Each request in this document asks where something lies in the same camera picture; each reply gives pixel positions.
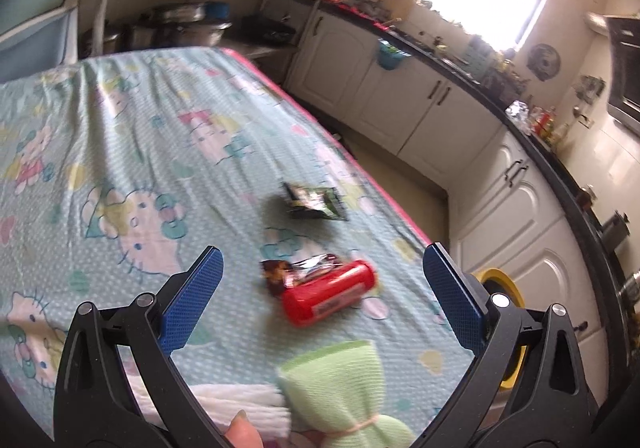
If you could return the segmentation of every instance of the white towel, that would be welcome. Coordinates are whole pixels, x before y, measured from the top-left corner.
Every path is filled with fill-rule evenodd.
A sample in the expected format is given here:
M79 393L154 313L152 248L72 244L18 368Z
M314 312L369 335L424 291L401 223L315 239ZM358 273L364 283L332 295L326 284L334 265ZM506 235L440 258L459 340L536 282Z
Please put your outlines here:
M128 374L127 377L145 419L164 428L142 377ZM195 384L189 389L222 431L229 427L239 410L244 410L265 441L289 437L291 415L284 396L273 384Z

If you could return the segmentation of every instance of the fingernail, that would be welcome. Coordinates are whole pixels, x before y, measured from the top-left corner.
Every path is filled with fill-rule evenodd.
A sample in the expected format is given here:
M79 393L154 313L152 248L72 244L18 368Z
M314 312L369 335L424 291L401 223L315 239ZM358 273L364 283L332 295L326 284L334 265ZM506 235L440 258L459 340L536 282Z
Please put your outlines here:
M240 410L238 411L238 413L236 414L236 416L231 420L231 422L235 421L236 419L244 419L245 421L247 420L246 418L246 412L244 410Z

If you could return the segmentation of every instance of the finger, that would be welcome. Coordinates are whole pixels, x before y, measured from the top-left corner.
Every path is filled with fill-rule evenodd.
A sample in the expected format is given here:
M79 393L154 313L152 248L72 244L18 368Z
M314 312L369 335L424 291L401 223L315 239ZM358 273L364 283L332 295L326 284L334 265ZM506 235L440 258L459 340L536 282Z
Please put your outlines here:
M236 448L263 448L262 439L241 410L231 421L225 436Z

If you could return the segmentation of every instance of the black countertop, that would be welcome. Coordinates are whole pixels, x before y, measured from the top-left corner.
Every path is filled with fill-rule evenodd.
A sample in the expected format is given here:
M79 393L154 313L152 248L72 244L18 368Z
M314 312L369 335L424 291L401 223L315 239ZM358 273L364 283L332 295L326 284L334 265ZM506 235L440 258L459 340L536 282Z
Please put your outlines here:
M493 113L516 137L555 193L564 210L564 215L575 235L582 257L587 266L600 319L607 333L609 350L609 391L625 384L629 376L630 343L627 331L627 312L618 298L618 291L625 276L615 254L607 254L598 232L600 222L592 211L583 211L575 202L580 186L558 158L546 150L535 138L525 135L504 113L504 105L483 92L476 82L460 74L430 52L412 44L392 31L385 31L356 13L335 4L323 2L320 10L341 17L369 31L400 50L404 50L429 65L437 73L473 96Z

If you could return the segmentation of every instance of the green cloth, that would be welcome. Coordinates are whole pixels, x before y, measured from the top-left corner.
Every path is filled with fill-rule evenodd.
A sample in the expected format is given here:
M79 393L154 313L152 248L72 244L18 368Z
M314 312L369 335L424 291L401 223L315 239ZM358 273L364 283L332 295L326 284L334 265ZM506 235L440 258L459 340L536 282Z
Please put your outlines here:
M279 376L293 410L327 434L344 432L379 413L385 399L382 363L372 342L361 340L308 352L282 365ZM321 448L408 448L415 435L388 415L345 435L329 435Z

